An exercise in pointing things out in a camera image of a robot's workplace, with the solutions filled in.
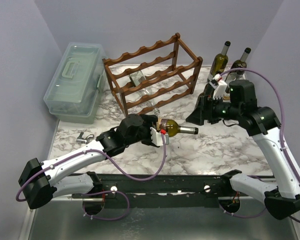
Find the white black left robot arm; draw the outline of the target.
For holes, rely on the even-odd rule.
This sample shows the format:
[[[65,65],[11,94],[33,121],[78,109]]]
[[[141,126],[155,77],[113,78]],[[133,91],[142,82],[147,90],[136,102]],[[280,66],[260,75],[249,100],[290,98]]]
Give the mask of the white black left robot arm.
[[[38,209],[53,198],[79,194],[97,197],[101,191],[98,177],[94,173],[76,174],[94,163],[112,161],[135,143],[165,147],[169,136],[165,130],[155,128],[158,118],[155,115],[129,114],[117,127],[101,133],[96,139],[78,150],[66,155],[38,161],[29,160],[18,183],[16,201],[27,202],[30,209]]]

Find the green bottle brown label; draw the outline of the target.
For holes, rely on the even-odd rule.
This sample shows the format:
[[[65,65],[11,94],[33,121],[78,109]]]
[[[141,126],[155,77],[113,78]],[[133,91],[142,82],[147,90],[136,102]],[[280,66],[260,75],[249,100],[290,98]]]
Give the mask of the green bottle brown label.
[[[164,130],[169,137],[174,137],[177,134],[197,135],[199,129],[197,127],[181,126],[176,121],[167,118],[159,118],[156,123],[158,131]]]

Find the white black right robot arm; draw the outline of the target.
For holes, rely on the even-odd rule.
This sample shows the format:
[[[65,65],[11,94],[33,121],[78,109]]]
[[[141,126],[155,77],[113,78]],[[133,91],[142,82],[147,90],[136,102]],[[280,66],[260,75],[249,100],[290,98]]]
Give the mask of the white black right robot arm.
[[[231,196],[244,193],[261,203],[277,220],[300,211],[300,167],[285,142],[284,123],[270,107],[260,107],[254,84],[246,79],[229,84],[211,81],[186,122],[202,126],[221,120],[237,121],[262,151],[275,177],[268,184],[232,170],[222,175],[220,191]]]

